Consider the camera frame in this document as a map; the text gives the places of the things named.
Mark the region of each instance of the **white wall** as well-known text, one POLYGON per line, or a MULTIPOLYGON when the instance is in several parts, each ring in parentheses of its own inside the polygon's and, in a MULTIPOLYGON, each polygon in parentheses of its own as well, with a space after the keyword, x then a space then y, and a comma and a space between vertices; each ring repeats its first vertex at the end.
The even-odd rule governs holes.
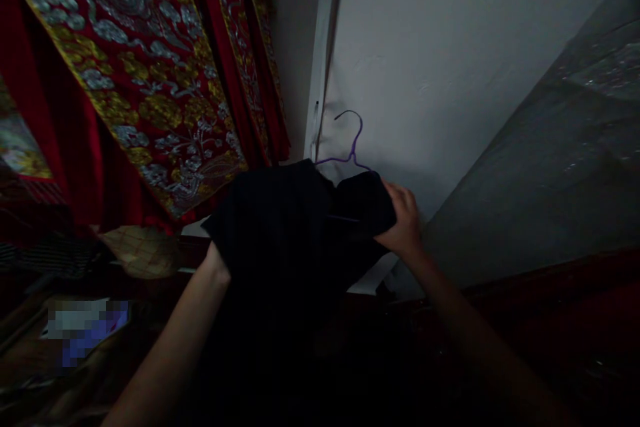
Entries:
POLYGON ((275 0, 277 14, 271 30, 287 132, 291 140, 290 161, 303 158, 311 60, 318 0, 275 0))
POLYGON ((601 1, 341 0, 319 159, 346 155, 357 118, 333 117, 356 110, 360 162, 428 220, 601 1))

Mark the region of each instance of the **clothes hanger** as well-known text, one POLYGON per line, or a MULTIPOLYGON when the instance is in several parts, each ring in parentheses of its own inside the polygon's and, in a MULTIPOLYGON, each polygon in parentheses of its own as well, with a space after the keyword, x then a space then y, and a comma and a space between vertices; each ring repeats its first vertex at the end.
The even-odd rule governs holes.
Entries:
MULTIPOLYGON (((338 162, 341 162, 341 163, 349 163, 349 160, 351 160, 351 158, 353 158, 353 163, 355 165, 357 165, 358 167, 366 169, 368 171, 373 171, 369 167, 367 167, 366 165, 362 165, 361 163, 358 163, 358 158, 355 155, 355 146, 356 146, 356 143, 358 142, 358 137, 362 133, 362 129, 363 129, 363 126, 364 126, 364 123, 362 121, 362 117, 360 116, 360 114, 357 113, 356 111, 353 111, 353 110, 345 110, 343 113, 338 115, 333 120, 334 121, 338 120, 340 117, 342 117, 342 115, 344 115, 347 112, 355 113, 356 115, 358 115, 358 118, 360 119, 360 130, 358 130, 358 133, 355 136, 355 139, 353 139, 353 143, 351 144, 351 151, 349 152, 349 157, 347 157, 346 159, 340 159, 340 158, 336 158, 336 157, 329 157, 327 159, 315 162, 315 165, 320 165, 321 163, 327 163, 328 161, 338 161, 338 162)), ((337 219, 337 220, 345 220, 347 222, 360 222, 359 220, 356 220, 356 219, 352 219, 352 218, 348 218, 348 217, 341 217, 341 216, 336 216, 336 215, 328 215, 327 217, 333 218, 333 219, 337 219)))
POLYGON ((345 110, 343 113, 338 115, 333 120, 334 121, 338 120, 340 117, 342 117, 348 111, 350 111, 351 113, 355 113, 356 115, 358 115, 358 118, 360 119, 360 130, 358 130, 358 134, 355 136, 355 139, 353 139, 353 143, 351 144, 351 151, 349 152, 349 157, 347 157, 345 159, 339 159, 339 158, 336 158, 336 157, 329 157, 328 159, 324 159, 324 160, 320 160, 320 161, 315 162, 315 165, 320 165, 321 163, 327 163, 328 161, 338 161, 338 162, 341 162, 341 163, 349 163, 349 160, 351 160, 351 158, 353 158, 353 163, 355 165, 357 165, 358 167, 366 169, 366 170, 369 170, 369 171, 373 171, 369 167, 367 167, 366 165, 362 165, 361 163, 358 163, 358 158, 355 155, 355 144, 358 142, 358 137, 362 133, 362 128, 363 128, 363 125, 364 125, 363 122, 362 122, 362 117, 360 116, 360 114, 357 113, 356 111, 353 111, 353 110, 345 110))

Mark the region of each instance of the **hand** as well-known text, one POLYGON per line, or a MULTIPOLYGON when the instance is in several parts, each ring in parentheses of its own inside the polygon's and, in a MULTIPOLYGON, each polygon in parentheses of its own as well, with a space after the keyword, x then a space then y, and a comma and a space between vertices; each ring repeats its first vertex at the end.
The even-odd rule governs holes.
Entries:
POLYGON ((376 242, 391 250, 401 259, 413 257, 423 251, 420 240, 420 219, 415 197, 411 190, 382 179, 395 210, 397 221, 384 234, 375 236, 376 242))

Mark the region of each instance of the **hanging fabric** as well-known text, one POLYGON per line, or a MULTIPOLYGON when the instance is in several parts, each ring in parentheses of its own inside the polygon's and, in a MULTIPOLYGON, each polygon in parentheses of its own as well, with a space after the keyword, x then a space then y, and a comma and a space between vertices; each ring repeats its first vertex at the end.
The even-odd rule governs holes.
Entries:
POLYGON ((267 4, 2 0, 13 181, 100 232, 208 215, 238 173, 289 155, 267 4))

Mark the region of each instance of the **blurred object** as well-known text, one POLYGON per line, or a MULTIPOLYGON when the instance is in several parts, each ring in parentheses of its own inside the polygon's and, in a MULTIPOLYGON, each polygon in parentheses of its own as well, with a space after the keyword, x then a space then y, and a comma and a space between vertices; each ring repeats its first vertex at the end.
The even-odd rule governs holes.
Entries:
POLYGON ((40 338, 62 340, 62 359, 56 365, 64 372, 76 367, 80 359, 126 326, 130 319, 126 301, 53 300, 49 302, 49 321, 40 338))

